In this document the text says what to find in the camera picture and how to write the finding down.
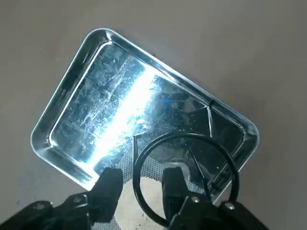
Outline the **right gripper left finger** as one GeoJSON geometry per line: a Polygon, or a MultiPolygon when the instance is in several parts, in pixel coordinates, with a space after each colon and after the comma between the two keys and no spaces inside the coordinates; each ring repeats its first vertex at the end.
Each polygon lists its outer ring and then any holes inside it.
{"type": "Polygon", "coordinates": [[[73,194],[62,204],[33,202],[1,223],[2,230],[90,230],[109,223],[123,189],[121,169],[105,168],[90,191],[73,194]]]}

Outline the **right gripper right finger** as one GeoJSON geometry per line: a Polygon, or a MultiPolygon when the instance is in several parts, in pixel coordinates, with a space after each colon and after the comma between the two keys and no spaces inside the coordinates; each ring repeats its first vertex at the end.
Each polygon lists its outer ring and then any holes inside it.
{"type": "Polygon", "coordinates": [[[162,176],[163,208],[168,230],[266,230],[245,206],[211,199],[188,189],[179,167],[167,168],[162,176]]]}

